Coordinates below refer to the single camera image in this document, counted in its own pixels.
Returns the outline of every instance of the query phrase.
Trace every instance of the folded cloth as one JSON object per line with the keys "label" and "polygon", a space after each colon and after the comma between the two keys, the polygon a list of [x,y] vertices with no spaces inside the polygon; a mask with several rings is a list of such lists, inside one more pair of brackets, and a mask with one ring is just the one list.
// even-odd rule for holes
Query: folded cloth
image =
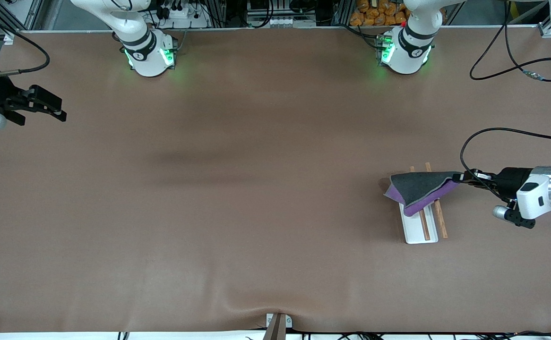
{"label": "folded cloth", "polygon": [[460,172],[407,172],[390,177],[385,196],[404,205],[404,215],[410,217],[452,191],[458,183],[452,176]]}

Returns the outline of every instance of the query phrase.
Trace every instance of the purple cloth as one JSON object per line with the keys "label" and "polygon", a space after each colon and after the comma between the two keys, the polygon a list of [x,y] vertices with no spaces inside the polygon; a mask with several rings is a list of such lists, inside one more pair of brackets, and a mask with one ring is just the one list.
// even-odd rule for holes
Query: purple cloth
{"label": "purple cloth", "polygon": [[418,201],[418,202],[416,202],[416,203],[414,203],[410,206],[405,206],[404,198],[401,196],[399,191],[397,191],[397,189],[395,188],[395,186],[393,184],[391,184],[389,186],[387,192],[385,193],[385,196],[387,196],[388,198],[391,198],[395,202],[403,204],[404,205],[404,215],[406,215],[407,217],[411,217],[412,215],[414,215],[414,214],[418,213],[419,211],[423,210],[429,204],[435,202],[435,200],[440,199],[444,195],[448,194],[457,185],[458,185],[458,183],[456,183],[454,181],[451,181],[451,180],[446,181],[446,183],[444,183],[444,185],[442,185],[441,187],[439,187],[438,189],[436,189],[435,191],[433,191],[429,195],[425,196],[422,200],[420,200],[420,201]]}

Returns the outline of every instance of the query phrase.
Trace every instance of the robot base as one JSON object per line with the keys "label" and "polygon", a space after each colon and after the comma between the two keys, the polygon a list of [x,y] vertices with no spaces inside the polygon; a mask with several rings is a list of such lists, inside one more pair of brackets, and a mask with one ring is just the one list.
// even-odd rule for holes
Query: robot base
{"label": "robot base", "polygon": [[148,54],[146,60],[135,60],[126,53],[131,69],[144,77],[159,76],[167,69],[174,68],[177,58],[178,41],[160,30],[152,32],[156,35],[156,47]]}
{"label": "robot base", "polygon": [[424,56],[421,56],[422,58],[411,58],[408,52],[400,47],[399,34],[402,29],[403,27],[398,26],[383,33],[384,36],[390,36],[391,41],[388,43],[388,47],[385,46],[386,49],[384,51],[377,52],[377,56],[381,65],[387,65],[393,71],[402,75],[411,75],[427,62],[431,47],[424,53]]}

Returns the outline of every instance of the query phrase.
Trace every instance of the wooden chopstick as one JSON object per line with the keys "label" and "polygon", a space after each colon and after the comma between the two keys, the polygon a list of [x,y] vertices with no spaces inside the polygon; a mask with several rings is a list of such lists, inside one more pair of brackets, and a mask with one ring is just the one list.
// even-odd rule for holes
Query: wooden chopstick
{"label": "wooden chopstick", "polygon": [[[431,163],[425,163],[425,167],[427,168],[427,172],[432,172]],[[439,224],[439,228],[441,229],[441,235],[444,238],[448,238],[448,230],[446,230],[446,222],[444,222],[444,213],[441,210],[441,203],[439,200],[435,200],[435,215],[437,215],[437,224]]]}
{"label": "wooden chopstick", "polygon": [[[410,172],[415,172],[413,166],[410,166]],[[431,236],[429,236],[429,227],[427,226],[427,217],[425,217],[425,211],[421,210],[418,212],[418,214],[421,217],[421,223],[422,223],[422,233],[425,236],[425,241],[431,241]]]}

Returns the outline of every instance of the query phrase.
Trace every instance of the black cable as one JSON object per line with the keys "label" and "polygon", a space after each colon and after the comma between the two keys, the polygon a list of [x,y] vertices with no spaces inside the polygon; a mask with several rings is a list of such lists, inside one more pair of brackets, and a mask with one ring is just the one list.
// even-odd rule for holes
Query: black cable
{"label": "black cable", "polygon": [[508,57],[511,58],[511,62],[513,62],[513,65],[515,65],[520,71],[524,71],[524,69],[519,66],[517,61],[515,61],[515,58],[513,58],[513,54],[511,53],[511,46],[508,43],[508,17],[511,15],[511,5],[509,5],[508,2],[504,2],[504,43],[507,46],[507,54]]}
{"label": "black cable", "polygon": [[370,331],[358,331],[354,334],[360,336],[360,339],[362,340],[383,340],[383,338],[381,337],[382,334],[379,335]]}
{"label": "black cable", "polygon": [[244,13],[246,11],[246,9],[244,9],[242,7],[242,5],[244,4],[246,0],[239,0],[238,1],[238,17],[240,18],[240,22],[242,23],[242,25],[246,26],[246,27],[251,27],[251,28],[261,28],[261,27],[264,27],[266,26],[267,24],[269,24],[269,22],[271,21],[271,19],[273,19],[273,16],[274,16],[274,2],[273,0],[269,0],[269,5],[271,5],[271,14],[269,13],[269,5],[267,5],[267,12],[265,13],[266,17],[265,17],[265,20],[259,25],[259,26],[252,26],[251,24],[248,24],[248,22],[244,19]]}
{"label": "black cable", "polygon": [[34,41],[31,41],[30,39],[28,39],[27,37],[23,36],[21,33],[17,32],[17,30],[12,30],[10,28],[7,28],[5,26],[3,26],[1,23],[0,23],[0,29],[5,31],[5,32],[9,32],[9,33],[12,33],[14,34],[15,36],[17,37],[20,37],[21,39],[27,41],[27,43],[29,43],[30,45],[34,46],[35,48],[38,49],[38,51],[42,52],[42,54],[44,54],[44,57],[45,57],[45,61],[42,63],[42,65],[40,66],[36,66],[36,67],[32,67],[32,68],[23,68],[23,69],[15,69],[14,71],[17,71],[17,73],[21,74],[21,73],[31,73],[31,72],[36,72],[36,71],[40,71],[41,69],[49,66],[49,63],[51,62],[51,57],[49,56],[49,54],[47,53],[47,51],[44,50],[44,48],[40,47],[40,45],[38,45],[37,43],[35,43]]}
{"label": "black cable", "polygon": [[200,7],[202,7],[202,11],[203,11],[204,13],[206,13],[211,19],[213,19],[213,20],[216,21],[216,22],[219,22],[220,25],[225,25],[225,24],[227,24],[226,21],[221,21],[221,20],[217,19],[216,17],[214,17],[214,16],[208,11],[208,9],[206,9],[204,6],[202,6],[202,4],[200,4],[198,1],[196,1],[196,3],[198,3],[198,4],[200,5]]}
{"label": "black cable", "polygon": [[[509,43],[508,43],[508,34],[507,34],[507,26],[508,26],[508,13],[510,12],[510,7],[507,7],[507,3],[505,2],[505,17],[504,17],[504,22],[502,23],[502,25],[500,26],[500,29],[498,29],[498,32],[496,32],[496,34],[494,35],[492,41],[490,41],[488,47],[485,48],[485,51],[483,51],[483,53],[481,54],[481,56],[479,56],[479,58],[477,59],[477,61],[475,62],[475,64],[473,64],[473,66],[471,67],[471,70],[469,71],[469,77],[472,79],[472,80],[485,80],[485,79],[490,79],[490,78],[494,78],[494,77],[498,77],[500,75],[504,75],[505,73],[508,73],[510,71],[514,71],[515,69],[519,69],[520,71],[522,71],[525,75],[529,76],[530,78],[532,79],[536,79],[536,80],[539,80],[539,81],[542,81],[542,82],[551,82],[551,79],[546,79],[546,78],[543,78],[541,75],[535,73],[535,72],[531,72],[531,71],[526,71],[523,69],[524,66],[526,65],[531,65],[531,64],[536,64],[536,63],[539,63],[539,62],[545,62],[545,61],[551,61],[551,58],[539,58],[539,59],[535,59],[535,60],[531,60],[529,62],[524,62],[523,64],[518,64],[516,61],[515,61],[515,58],[513,58],[513,55],[511,53],[511,48],[509,46]],[[477,67],[477,65],[479,64],[479,62],[481,62],[481,60],[483,59],[483,57],[485,57],[486,54],[488,54],[488,52],[490,51],[490,48],[492,47],[492,45],[494,45],[494,43],[496,42],[496,40],[498,39],[498,36],[500,36],[500,33],[502,33],[502,30],[505,31],[505,41],[506,41],[506,45],[507,45],[507,53],[509,55],[509,58],[511,58],[511,61],[513,62],[513,64],[515,64],[514,67],[511,67],[511,68],[507,68],[505,69],[504,71],[500,71],[498,73],[494,73],[493,75],[489,75],[489,76],[483,76],[483,77],[475,77],[473,75],[473,72],[475,70],[475,67]]]}
{"label": "black cable", "polygon": [[475,334],[481,340],[511,340],[516,336],[534,336],[534,337],[551,337],[551,333],[541,333],[538,331],[521,331],[519,333],[500,333],[496,334]]}
{"label": "black cable", "polygon": [[332,17],[329,17],[328,19],[324,19],[324,20],[310,20],[310,21],[315,22],[316,24],[319,24],[320,22],[332,21]]}
{"label": "black cable", "polygon": [[[361,34],[360,32],[358,32],[358,31],[354,30],[353,28],[351,28],[351,26],[348,26],[348,25],[345,25],[345,24],[334,24],[333,26],[344,27],[344,28],[347,29],[347,31],[349,31],[349,32],[351,32],[351,33],[353,33],[353,34],[355,34],[355,35],[357,35],[357,36],[362,36],[362,34]],[[365,37],[370,37],[370,38],[372,38],[372,39],[376,39],[376,38],[377,38],[377,36],[371,35],[371,34],[364,34],[364,36],[365,36]]]}
{"label": "black cable", "polygon": [[368,39],[366,39],[366,35],[364,35],[364,33],[362,33],[362,29],[359,26],[357,26],[357,30],[358,30],[358,32],[360,32],[360,35],[362,36],[362,39],[364,39],[364,43],[366,43],[368,46],[374,48],[375,50],[383,50],[384,49],[384,48],[380,48],[380,47],[370,43],[368,41]]}
{"label": "black cable", "polygon": [[120,340],[120,336],[122,334],[124,334],[123,337],[122,337],[122,340],[128,340],[130,332],[129,331],[119,331],[118,332],[118,340]]}
{"label": "black cable", "polygon": [[450,21],[448,21],[448,26],[452,24],[456,16],[460,13],[461,9],[463,9],[464,4],[466,4],[466,1],[460,4],[460,6],[458,7],[458,10],[454,13],[454,17],[451,17]]}
{"label": "black cable", "polygon": [[345,24],[334,24],[334,26],[344,27],[344,28],[347,29],[347,31],[349,31],[349,32],[351,32],[351,33],[353,33],[353,34],[355,34],[355,35],[357,35],[357,36],[359,36],[359,37],[362,37],[362,39],[364,39],[364,42],[365,42],[368,46],[370,46],[370,47],[372,47],[372,48],[375,48],[376,50],[384,50],[384,49],[385,49],[385,48],[383,48],[383,47],[376,46],[376,45],[373,45],[372,43],[370,43],[370,42],[368,41],[368,39],[376,39],[377,36],[376,36],[376,35],[371,35],[371,34],[365,34],[364,32],[362,32],[362,29],[361,29],[359,26],[357,26],[357,31],[354,30],[353,28],[351,28],[350,26],[345,25]]}
{"label": "black cable", "polygon": [[[466,145],[468,145],[468,143],[475,137],[477,137],[478,135],[482,134],[482,133],[487,133],[488,131],[508,131],[508,132],[511,132],[511,133],[518,133],[518,134],[524,134],[524,135],[527,135],[527,136],[532,136],[532,137],[538,137],[538,138],[546,138],[546,139],[551,139],[551,136],[549,135],[546,135],[546,134],[537,134],[537,133],[531,133],[529,131],[524,131],[524,130],[518,130],[518,129],[511,129],[509,127],[489,127],[488,129],[483,129],[483,130],[479,130],[477,131],[476,133],[472,134],[471,137],[469,137],[463,144],[463,148],[461,148],[461,164],[463,165],[463,167],[465,168],[465,170],[467,172],[469,172],[471,174],[471,176],[476,180],[478,181],[481,185],[483,185],[483,187],[485,187],[486,189],[488,189],[492,194],[494,194],[496,197],[500,198],[503,202],[505,203],[509,203],[509,200],[505,199],[505,198],[502,198],[502,196],[500,196],[500,194],[498,194],[496,191],[494,191],[494,189],[492,189],[489,185],[487,185],[485,182],[483,182],[481,180],[481,178],[475,176],[475,174],[470,170],[470,168],[466,165],[465,161],[464,161],[464,151],[465,151],[465,148],[466,148]],[[502,339],[505,339],[505,340],[510,340],[510,338],[507,338],[505,335]]]}
{"label": "black cable", "polygon": [[154,28],[158,28],[158,26],[156,25],[156,21],[154,20],[154,15],[152,14],[152,11],[147,12],[150,13],[150,19],[152,20],[152,25],[154,26]]}
{"label": "black cable", "polygon": [[[114,0],[111,0],[112,4],[115,4],[119,9],[122,8],[122,6],[120,6],[117,2],[115,2]],[[132,11],[133,10],[133,2],[131,2],[131,0],[129,0],[129,9],[127,9],[127,11]]]}
{"label": "black cable", "polygon": [[[204,6],[202,6],[202,4],[196,0],[195,2],[195,6],[194,6],[194,17],[197,15],[198,17],[200,17],[200,14],[198,14],[198,6],[200,6],[202,9],[204,9]],[[206,22],[206,27],[209,27],[209,26],[212,26],[213,24],[209,23],[208,22],[208,17],[206,17],[206,15],[203,16],[204,17],[204,21]]]}

